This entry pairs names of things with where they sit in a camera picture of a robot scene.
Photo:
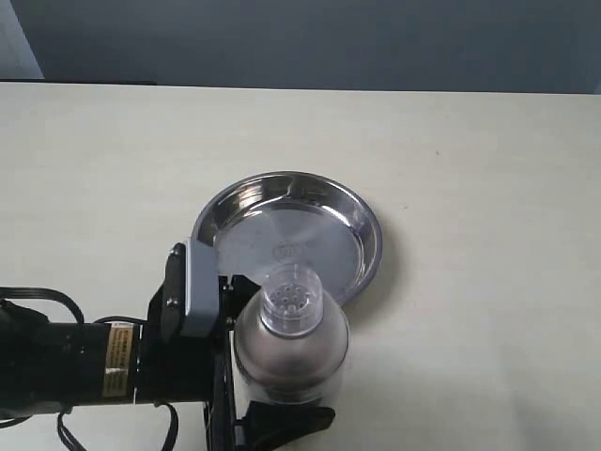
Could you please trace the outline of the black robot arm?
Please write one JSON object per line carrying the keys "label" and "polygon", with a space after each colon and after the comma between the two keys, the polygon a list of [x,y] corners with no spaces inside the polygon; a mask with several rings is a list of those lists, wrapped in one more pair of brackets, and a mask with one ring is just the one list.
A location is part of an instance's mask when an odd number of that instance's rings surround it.
{"label": "black robot arm", "polygon": [[170,251],[144,319],[86,321],[49,288],[1,290],[1,424],[77,406],[204,406],[210,450],[274,450],[331,426],[347,319],[299,265],[262,285],[222,276],[213,249]]}

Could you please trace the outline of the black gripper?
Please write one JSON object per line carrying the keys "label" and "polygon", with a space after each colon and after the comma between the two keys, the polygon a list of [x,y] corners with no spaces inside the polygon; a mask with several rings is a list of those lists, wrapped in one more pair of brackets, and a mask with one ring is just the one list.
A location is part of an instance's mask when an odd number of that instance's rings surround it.
{"label": "black gripper", "polygon": [[230,335],[256,285],[244,276],[228,278],[218,270],[220,310],[213,330],[204,338],[183,336],[185,253],[184,241],[170,250],[163,281],[149,302],[141,334],[137,401],[203,402],[209,450],[276,450],[328,429],[335,410],[324,406],[251,401],[245,415],[238,417]]}

